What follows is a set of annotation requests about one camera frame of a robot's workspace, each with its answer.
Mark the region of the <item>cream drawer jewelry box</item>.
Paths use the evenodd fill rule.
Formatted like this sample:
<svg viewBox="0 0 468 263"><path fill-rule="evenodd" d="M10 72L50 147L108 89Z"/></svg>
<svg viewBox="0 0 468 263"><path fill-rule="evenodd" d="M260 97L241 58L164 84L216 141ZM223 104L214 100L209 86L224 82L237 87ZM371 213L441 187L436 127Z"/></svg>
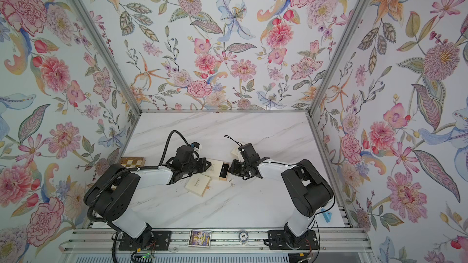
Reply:
<svg viewBox="0 0 468 263"><path fill-rule="evenodd" d="M209 184L211 178L203 174L193 175L185 185L185 189L192 194L203 197Z"/></svg>

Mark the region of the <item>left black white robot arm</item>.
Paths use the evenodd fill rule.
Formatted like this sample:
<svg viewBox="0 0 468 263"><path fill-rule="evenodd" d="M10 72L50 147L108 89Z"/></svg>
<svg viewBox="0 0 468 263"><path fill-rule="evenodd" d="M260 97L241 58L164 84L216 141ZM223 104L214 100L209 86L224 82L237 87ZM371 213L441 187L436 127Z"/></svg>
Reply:
<svg viewBox="0 0 468 263"><path fill-rule="evenodd" d="M199 156L196 145L181 146L167 164L126 168L111 165L84 196L87 217L92 222L104 222L114 230L146 243L152 227L131 208L137 190L155 185L172 185L201 174L212 163Z"/></svg>

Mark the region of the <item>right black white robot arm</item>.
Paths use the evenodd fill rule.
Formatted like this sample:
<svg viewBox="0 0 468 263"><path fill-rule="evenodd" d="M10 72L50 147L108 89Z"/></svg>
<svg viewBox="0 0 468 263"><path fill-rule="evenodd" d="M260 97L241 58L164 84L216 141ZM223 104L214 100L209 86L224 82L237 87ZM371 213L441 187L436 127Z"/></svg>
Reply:
<svg viewBox="0 0 468 263"><path fill-rule="evenodd" d="M305 236L316 215L325 213L329 202L335 203L334 192L309 160L294 164L260 157L251 143L238 143L242 160L233 160L229 172L244 181L252 178L282 182L295 207L285 224L285 236L299 239Z"/></svg>

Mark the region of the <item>wooden chessboard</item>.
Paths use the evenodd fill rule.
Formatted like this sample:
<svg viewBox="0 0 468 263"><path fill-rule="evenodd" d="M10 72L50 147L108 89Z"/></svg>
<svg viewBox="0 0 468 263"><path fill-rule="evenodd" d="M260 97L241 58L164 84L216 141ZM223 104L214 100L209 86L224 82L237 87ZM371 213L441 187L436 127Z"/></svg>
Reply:
<svg viewBox="0 0 468 263"><path fill-rule="evenodd" d="M144 157L123 157L120 159L120 164L125 168L140 168L144 166L146 160Z"/></svg>

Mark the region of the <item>blue triangular block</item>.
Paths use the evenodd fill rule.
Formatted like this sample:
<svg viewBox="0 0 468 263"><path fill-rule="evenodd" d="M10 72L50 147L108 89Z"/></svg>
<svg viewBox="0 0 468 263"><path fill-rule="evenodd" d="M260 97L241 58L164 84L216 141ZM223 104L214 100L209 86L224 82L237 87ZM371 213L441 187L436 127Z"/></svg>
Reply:
<svg viewBox="0 0 468 263"><path fill-rule="evenodd" d="M325 222L328 224L331 222L332 219L332 213L330 211L324 211L322 212L322 215L324 217Z"/></svg>

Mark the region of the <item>round silver knob on rail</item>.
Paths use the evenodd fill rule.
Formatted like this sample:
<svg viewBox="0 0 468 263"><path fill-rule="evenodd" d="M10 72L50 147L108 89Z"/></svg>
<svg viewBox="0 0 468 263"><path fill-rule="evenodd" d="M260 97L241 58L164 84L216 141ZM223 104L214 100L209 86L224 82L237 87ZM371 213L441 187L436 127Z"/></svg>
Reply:
<svg viewBox="0 0 468 263"><path fill-rule="evenodd" d="M239 234L238 234L238 240L242 243L242 244L246 244L247 241L249 240L249 234L247 231L240 231Z"/></svg>

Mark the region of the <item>colourful card on rail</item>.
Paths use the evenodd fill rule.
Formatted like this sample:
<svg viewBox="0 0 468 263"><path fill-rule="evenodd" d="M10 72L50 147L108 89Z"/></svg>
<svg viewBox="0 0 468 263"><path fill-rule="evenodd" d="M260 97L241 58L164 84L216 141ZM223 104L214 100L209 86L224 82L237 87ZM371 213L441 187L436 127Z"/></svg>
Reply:
<svg viewBox="0 0 468 263"><path fill-rule="evenodd" d="M212 231L191 230L188 240L189 247L209 248L212 239Z"/></svg>

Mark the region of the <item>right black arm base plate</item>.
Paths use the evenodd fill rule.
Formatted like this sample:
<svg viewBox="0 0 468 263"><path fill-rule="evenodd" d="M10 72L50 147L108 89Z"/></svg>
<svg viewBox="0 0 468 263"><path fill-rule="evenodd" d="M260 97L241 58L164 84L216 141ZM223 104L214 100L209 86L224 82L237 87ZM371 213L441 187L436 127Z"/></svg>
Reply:
<svg viewBox="0 0 468 263"><path fill-rule="evenodd" d="M269 230L267 239L263 240L270 250L318 250L319 239L313 230L307 230L303 235L296 237L286 230Z"/></svg>

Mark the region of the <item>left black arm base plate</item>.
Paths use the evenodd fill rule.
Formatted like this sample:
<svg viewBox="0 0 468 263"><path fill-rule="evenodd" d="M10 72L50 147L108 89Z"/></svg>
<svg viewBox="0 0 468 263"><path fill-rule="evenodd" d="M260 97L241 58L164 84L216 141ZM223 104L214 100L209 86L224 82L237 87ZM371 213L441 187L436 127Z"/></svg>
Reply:
<svg viewBox="0 0 468 263"><path fill-rule="evenodd" d="M119 244L119 251L135 251L141 250L156 250L168 251L171 241L171 231L154 231L144 232L138 238L132 238L126 233L123 234Z"/></svg>

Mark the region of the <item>aluminium front rail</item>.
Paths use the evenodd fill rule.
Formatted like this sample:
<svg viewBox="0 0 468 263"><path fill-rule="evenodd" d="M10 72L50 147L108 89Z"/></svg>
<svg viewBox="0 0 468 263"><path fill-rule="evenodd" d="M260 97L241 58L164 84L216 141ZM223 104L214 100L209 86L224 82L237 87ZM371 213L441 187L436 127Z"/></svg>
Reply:
<svg viewBox="0 0 468 263"><path fill-rule="evenodd" d="M190 228L172 228L171 235L162 244L150 246L147 251L155 254L189 254L189 253L270 253L266 242L270 240L267 228L215 228L212 230L208 247L190 247ZM240 233L247 233L247 241L241 242ZM320 253L370 253L372 247L368 235L359 228L320 228L310 231L311 239L307 239L301 249L288 246L284 253L319 251ZM61 244L59 250L63 254L72 253L110 253L112 251L111 229L85 229L73 231L69 240Z"/></svg>

